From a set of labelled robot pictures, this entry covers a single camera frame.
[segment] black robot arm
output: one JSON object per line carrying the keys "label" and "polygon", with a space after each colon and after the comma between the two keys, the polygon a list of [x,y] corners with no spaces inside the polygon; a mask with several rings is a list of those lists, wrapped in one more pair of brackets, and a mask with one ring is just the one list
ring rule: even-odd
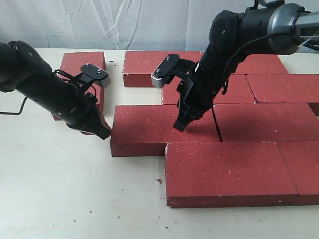
{"label": "black robot arm", "polygon": [[214,19],[209,45],[199,62],[168,55],[152,74],[157,88],[169,84],[174,76],[181,78],[177,87],[178,118],[174,128],[184,129],[199,120],[213,106],[213,100],[223,89],[239,63],[251,54],[294,54],[301,44],[318,50],[319,12],[278,0],[266,3],[255,0],[243,13],[222,11]]}
{"label": "black robot arm", "polygon": [[52,72],[52,68],[27,43],[0,43],[1,92],[17,90],[25,96],[25,100],[31,99],[65,121],[69,128],[106,139],[111,129],[101,118],[95,95],[86,92],[93,83],[106,87],[110,83],[108,74],[91,64],[82,66],[81,71],[77,76],[60,70]]}

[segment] white table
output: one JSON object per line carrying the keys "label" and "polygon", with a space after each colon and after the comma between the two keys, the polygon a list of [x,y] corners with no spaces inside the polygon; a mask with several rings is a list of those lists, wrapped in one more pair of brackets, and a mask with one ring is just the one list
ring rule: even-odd
{"label": "white table", "polygon": [[[65,52],[92,51],[37,50],[53,69]],[[110,125],[115,105],[160,104],[158,89],[124,88],[124,51],[104,52]],[[319,73],[317,54],[281,59],[290,73]],[[22,99],[0,94],[0,111],[17,111]],[[164,180],[163,158],[112,158],[109,140],[70,130],[32,101],[19,117],[0,116],[1,239],[319,237],[317,206],[171,209],[156,179]]]}

